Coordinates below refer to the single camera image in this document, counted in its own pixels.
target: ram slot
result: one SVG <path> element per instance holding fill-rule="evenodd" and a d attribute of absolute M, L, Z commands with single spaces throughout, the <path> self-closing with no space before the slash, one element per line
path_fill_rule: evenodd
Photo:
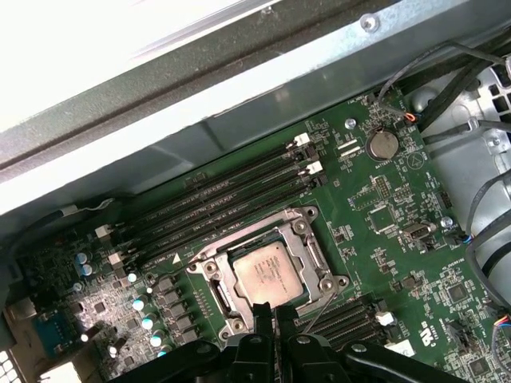
<path fill-rule="evenodd" d="M 214 217 L 213 219 L 217 219 L 217 222 L 211 223 L 211 220 L 208 220 L 199 226 L 188 229 L 182 234 L 175 235 L 170 239 L 166 239 L 165 241 L 158 243 L 155 249 L 150 251 L 138 251 L 133 254 L 133 257 L 137 259 L 137 264 L 147 270 L 154 265 L 153 262 L 150 262 L 151 259 L 162 254 L 171 254 L 186 246 L 191 241 L 208 239 L 212 235 L 225 234 L 226 231 L 234 230 L 232 227 L 233 223 L 241 224 L 243 223 L 243 218 L 247 218 L 251 214 L 254 214 L 266 207 L 271 207 L 277 203 L 285 202 L 292 196 L 297 196 L 303 192 L 309 191 L 310 189 L 311 186 L 309 184 L 299 182 L 294 186 L 286 188 L 285 191 L 282 190 L 282 192 L 269 197 L 264 196 L 263 201 L 259 203 L 245 203 L 241 207 L 235 207 L 227 213 Z"/>
<path fill-rule="evenodd" d="M 197 184 L 191 190 L 183 191 L 171 200 L 161 204 L 159 207 L 128 222 L 129 229 L 136 228 L 140 230 L 144 228 L 145 224 L 150 224 L 153 221 L 159 222 L 168 214 L 182 212 L 185 208 L 193 209 L 203 203 L 204 199 L 214 198 L 215 195 L 223 192 L 225 188 L 246 182 L 246 176 L 253 177 L 254 174 L 260 175 L 264 173 L 267 174 L 268 172 L 277 172 L 280 168 L 288 167 L 294 162 L 292 157 L 284 156 L 288 153 L 285 147 L 277 148 L 269 153 L 264 153 L 258 160 L 252 160 L 230 172 L 225 172 L 206 179 L 203 183 Z"/>
<path fill-rule="evenodd" d="M 267 191 L 268 184 L 272 187 L 279 187 L 291 182 L 292 180 L 297 180 L 298 175 L 295 170 L 297 170 L 297 167 L 288 168 L 286 169 L 287 172 L 279 177 L 272 179 L 266 177 L 263 180 L 257 180 L 251 184 L 244 185 L 243 187 L 237 188 L 234 192 L 221 195 L 219 198 L 214 199 L 210 203 L 206 203 L 196 210 L 188 211 L 184 214 L 178 215 L 172 220 L 164 221 L 160 225 L 142 231 L 138 233 L 137 237 L 133 240 L 133 246 L 143 247 L 152 241 L 171 235 L 173 232 L 178 231 L 185 226 L 190 226 L 200 222 L 205 217 L 211 216 L 212 213 L 220 213 L 234 204 L 250 201 L 262 192 Z"/>

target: black cable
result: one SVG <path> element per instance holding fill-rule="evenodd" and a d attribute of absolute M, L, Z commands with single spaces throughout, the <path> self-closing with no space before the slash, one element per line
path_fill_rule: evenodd
<path fill-rule="evenodd" d="M 511 242 L 507 242 L 500 246 L 493 254 L 490 255 L 482 267 L 482 274 L 488 278 L 495 266 L 509 253 L 511 253 Z"/>
<path fill-rule="evenodd" d="M 430 144 L 436 144 L 437 142 L 448 140 L 449 138 L 454 138 L 456 136 L 459 136 L 460 134 L 470 132 L 472 129 L 468 124 L 461 124 L 458 125 L 455 128 L 451 128 L 448 130 L 445 130 L 442 133 L 439 134 L 433 134 L 431 136 L 423 137 L 424 144 L 430 145 Z"/>
<path fill-rule="evenodd" d="M 511 42 L 493 51 L 497 56 L 504 56 L 511 52 Z M 465 68 L 461 69 L 450 83 L 436 96 L 421 112 L 421 120 L 418 122 L 419 132 L 423 132 L 433 124 L 449 106 L 458 98 L 479 73 L 489 68 L 493 63 L 481 59 L 475 59 Z"/>
<path fill-rule="evenodd" d="M 493 327 L 493 331 L 492 331 L 492 345 L 491 345 L 492 356 L 493 356 L 493 360 L 498 364 L 498 366 L 501 368 L 501 370 L 503 372 L 507 373 L 507 375 L 509 377 L 511 377 L 511 370 L 501 360 L 501 357 L 499 356 L 498 351 L 497 351 L 497 340 L 498 340 L 497 338 L 498 338 L 498 330 L 499 329 L 500 329 L 499 326 L 494 326 Z"/>
<path fill-rule="evenodd" d="M 491 180 L 486 181 L 485 184 L 479 188 L 472 200 L 472 203 L 470 204 L 469 216 L 466 219 L 465 232 L 467 234 L 472 233 L 473 217 L 475 216 L 477 207 L 479 206 L 481 200 L 484 198 L 486 192 L 497 182 L 504 181 L 509 177 L 511 177 L 511 169 L 509 169 L 507 172 L 499 174 L 496 177 L 493 177 Z"/>
<path fill-rule="evenodd" d="M 444 48 L 455 48 L 459 49 L 464 53 L 470 54 L 472 56 L 478 57 L 482 60 L 488 60 L 490 62 L 499 64 L 499 65 L 505 65 L 505 59 L 502 57 L 495 56 L 490 53 L 484 53 L 482 51 L 479 51 L 477 49 L 469 48 L 468 46 L 464 46 L 461 44 L 458 44 L 457 42 L 452 41 L 446 41 L 439 45 L 436 45 L 430 49 L 428 49 L 426 52 L 421 53 L 419 56 L 417 56 L 414 60 L 406 64 L 403 68 L 401 68 L 394 76 L 392 76 L 382 87 L 380 90 L 380 93 L 378 95 L 378 105 L 380 108 L 385 109 L 388 112 L 397 114 L 398 116 L 407 116 L 409 113 L 403 112 L 401 109 L 397 109 L 394 106 L 388 105 L 387 103 L 383 102 L 383 98 L 385 94 L 389 91 L 390 87 L 398 81 L 402 76 L 405 75 L 410 69 L 415 67 L 419 62 L 423 61 L 424 59 L 428 58 L 433 53 L 438 52 L 440 49 Z"/>
<path fill-rule="evenodd" d="M 500 293 L 492 286 L 488 278 L 483 274 L 479 263 L 476 259 L 476 250 L 489 239 L 506 229 L 511 225 L 511 210 L 496 218 L 492 223 L 485 227 L 477 237 L 469 244 L 465 251 L 465 262 L 472 270 L 474 277 L 488 292 L 489 297 L 498 305 L 511 310 L 511 305 L 500 295 Z"/>
<path fill-rule="evenodd" d="M 479 128 L 497 129 L 502 132 L 511 133 L 511 124 L 502 121 L 479 120 Z"/>

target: integrated circuit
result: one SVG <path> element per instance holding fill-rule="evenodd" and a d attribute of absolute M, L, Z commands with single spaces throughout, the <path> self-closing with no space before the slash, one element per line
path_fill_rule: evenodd
<path fill-rule="evenodd" d="M 474 377 L 480 377 L 489 372 L 489 365 L 483 357 L 469 363 L 470 371 Z"/>
<path fill-rule="evenodd" d="M 394 227 L 394 217 L 387 205 L 383 205 L 369 212 L 369 219 L 376 234 L 383 233 Z"/>
<path fill-rule="evenodd" d="M 96 304 L 94 305 L 94 310 L 95 310 L 98 314 L 100 314 L 100 313 L 102 313 L 103 311 L 105 311 L 105 310 L 106 310 L 106 306 L 105 306 L 105 304 L 104 304 L 103 302 L 99 302 L 99 303 L 96 303 Z"/>
<path fill-rule="evenodd" d="M 452 303 L 460 302 L 468 296 L 465 286 L 463 283 L 460 283 L 456 286 L 452 286 L 447 290 L 447 293 L 450 296 L 450 300 Z"/>

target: white slot latch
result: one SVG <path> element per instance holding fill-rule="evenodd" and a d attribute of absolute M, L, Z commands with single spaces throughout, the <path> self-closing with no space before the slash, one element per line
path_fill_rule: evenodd
<path fill-rule="evenodd" d="M 307 165 L 307 170 L 309 174 L 315 174 L 317 172 L 321 172 L 323 170 L 323 166 L 319 161 L 313 162 L 310 165 Z"/>
<path fill-rule="evenodd" d="M 302 133 L 295 137 L 294 142 L 296 142 L 296 146 L 302 146 L 311 142 L 311 139 L 308 134 Z"/>

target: cable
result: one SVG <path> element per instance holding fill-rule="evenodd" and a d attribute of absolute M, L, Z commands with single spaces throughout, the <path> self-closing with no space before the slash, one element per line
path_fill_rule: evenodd
<path fill-rule="evenodd" d="M 482 185 L 481 188 L 477 191 L 472 200 L 472 204 L 470 205 L 469 216 L 466 219 L 466 233 L 472 233 L 473 217 L 475 216 L 477 207 L 479 206 L 481 200 L 484 198 L 486 192 L 497 182 L 504 181 L 509 177 L 511 177 L 511 169 L 509 169 L 507 172 L 499 174 L 496 177 L 493 177 L 491 180 L 486 181 L 485 184 Z"/>
<path fill-rule="evenodd" d="M 303 329 L 303 333 L 304 334 L 308 334 L 309 331 L 311 331 L 312 329 L 312 326 L 315 325 L 315 323 L 318 321 L 319 317 L 321 317 L 321 315 L 323 315 L 323 313 L 325 312 L 325 310 L 327 309 L 327 307 L 332 303 L 332 301 L 335 299 L 335 297 L 337 296 L 337 293 L 333 293 L 329 298 L 328 300 L 325 302 L 325 304 L 323 305 L 323 307 L 321 308 L 321 310 L 316 314 L 315 317 L 312 318 L 312 320 L 309 322 L 309 324 L 305 327 L 305 329 Z"/>
<path fill-rule="evenodd" d="M 469 244 L 465 251 L 465 262 L 472 270 L 474 277 L 488 292 L 489 297 L 498 305 L 503 306 L 507 310 L 511 310 L 511 306 L 500 295 L 500 293 L 492 286 L 488 278 L 482 273 L 479 263 L 476 259 L 476 250 L 489 239 L 506 229 L 511 225 L 511 210 L 496 218 L 492 223 L 485 227 L 477 237 Z"/>
<path fill-rule="evenodd" d="M 501 368 L 502 371 L 507 373 L 509 377 L 511 377 L 511 369 L 507 367 L 507 365 L 504 364 L 504 362 L 501 360 L 501 358 L 498 355 L 497 351 L 497 341 L 498 341 L 498 330 L 501 328 L 501 326 L 493 326 L 492 331 L 492 345 L 491 345 L 491 351 L 494 361 L 498 364 L 498 366 Z"/>
<path fill-rule="evenodd" d="M 468 124 L 461 124 L 454 128 L 445 130 L 442 133 L 439 134 L 433 134 L 431 136 L 423 137 L 424 144 L 431 145 L 436 144 L 437 142 L 448 140 L 449 138 L 454 138 L 456 136 L 459 136 L 460 134 L 470 132 L 472 128 Z"/>
<path fill-rule="evenodd" d="M 461 50 L 464 53 L 470 54 L 472 56 L 478 57 L 480 59 L 491 61 L 495 64 L 499 65 L 505 65 L 505 59 L 502 57 L 498 57 L 494 54 L 484 53 L 482 51 L 479 51 L 477 49 L 469 48 L 468 46 L 458 44 L 457 42 L 443 42 L 442 44 L 436 45 L 433 48 L 428 49 L 426 52 L 423 52 L 419 56 L 417 56 L 414 60 L 406 64 L 403 68 L 401 68 L 394 76 L 392 76 L 382 87 L 380 90 L 380 93 L 378 95 L 378 105 L 380 108 L 385 109 L 388 112 L 397 114 L 398 116 L 403 116 L 406 119 L 415 122 L 417 120 L 417 117 L 413 115 L 412 113 L 407 113 L 402 111 L 401 109 L 397 109 L 394 106 L 388 105 L 383 102 L 383 98 L 385 94 L 389 91 L 390 87 L 398 81 L 402 76 L 406 74 L 410 69 L 415 67 L 419 62 L 423 61 L 424 59 L 428 58 L 433 53 L 438 52 L 440 49 L 444 49 L 447 47 L 455 48 L 458 50 Z"/>
<path fill-rule="evenodd" d="M 511 42 L 493 51 L 497 56 L 504 56 L 511 51 Z M 450 83 L 436 96 L 421 112 L 421 120 L 418 123 L 419 132 L 423 132 L 435 122 L 456 98 L 463 92 L 470 83 L 477 78 L 477 75 L 493 63 L 485 60 L 475 59 L 465 68 L 461 69 Z"/>
<path fill-rule="evenodd" d="M 492 273 L 493 268 L 503 259 L 507 254 L 511 253 L 511 242 L 507 242 L 498 249 L 486 260 L 482 267 L 482 274 L 486 277 Z"/>

